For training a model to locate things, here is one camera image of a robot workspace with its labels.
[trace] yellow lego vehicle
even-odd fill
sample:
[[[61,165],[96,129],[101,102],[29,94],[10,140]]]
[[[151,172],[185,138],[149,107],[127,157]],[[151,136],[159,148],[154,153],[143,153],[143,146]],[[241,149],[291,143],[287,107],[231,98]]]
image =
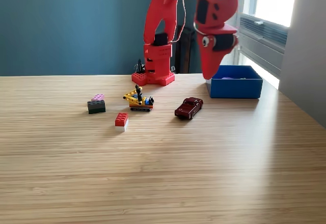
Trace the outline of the yellow lego vehicle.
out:
[[[154,105],[152,97],[146,98],[142,94],[143,88],[136,85],[135,90],[123,96],[123,99],[129,102],[130,110],[133,111],[151,111]]]

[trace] red robot arm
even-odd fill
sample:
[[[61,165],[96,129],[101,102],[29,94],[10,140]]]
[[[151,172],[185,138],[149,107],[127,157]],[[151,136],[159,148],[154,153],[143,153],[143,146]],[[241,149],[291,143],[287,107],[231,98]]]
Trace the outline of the red robot arm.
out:
[[[174,81],[170,72],[172,43],[177,26],[178,0],[152,0],[148,9],[144,31],[145,74],[133,74],[137,84],[160,84],[166,86]],[[237,30],[225,21],[237,11],[238,0],[197,0],[194,27],[200,46],[202,71],[205,79],[217,72],[223,57],[238,43]],[[165,21],[165,32],[155,34]]]

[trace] red toy car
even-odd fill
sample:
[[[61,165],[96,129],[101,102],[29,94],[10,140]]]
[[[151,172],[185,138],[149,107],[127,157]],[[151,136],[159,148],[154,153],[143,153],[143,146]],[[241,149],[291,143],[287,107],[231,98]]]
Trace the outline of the red toy car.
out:
[[[177,117],[192,119],[202,107],[203,100],[200,98],[186,98],[182,105],[174,111],[174,115]]]

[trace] blue bin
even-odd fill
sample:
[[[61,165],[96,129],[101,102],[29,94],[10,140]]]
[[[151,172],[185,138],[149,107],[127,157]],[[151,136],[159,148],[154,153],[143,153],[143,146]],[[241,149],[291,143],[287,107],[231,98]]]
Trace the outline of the blue bin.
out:
[[[260,98],[263,79],[251,66],[221,65],[206,84],[211,98]]]

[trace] wire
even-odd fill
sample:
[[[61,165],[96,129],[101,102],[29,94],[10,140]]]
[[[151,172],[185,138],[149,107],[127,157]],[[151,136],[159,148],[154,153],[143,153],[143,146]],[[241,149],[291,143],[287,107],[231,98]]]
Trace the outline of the wire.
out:
[[[183,21],[183,25],[182,25],[181,31],[180,31],[180,33],[179,33],[179,35],[178,35],[178,39],[175,40],[175,41],[171,41],[171,42],[169,42],[170,44],[177,43],[177,42],[180,40],[181,34],[182,34],[183,29],[184,29],[184,26],[185,26],[186,10],[185,10],[185,5],[184,5],[184,0],[182,0],[182,5],[183,5],[183,10],[184,10],[184,21]]]

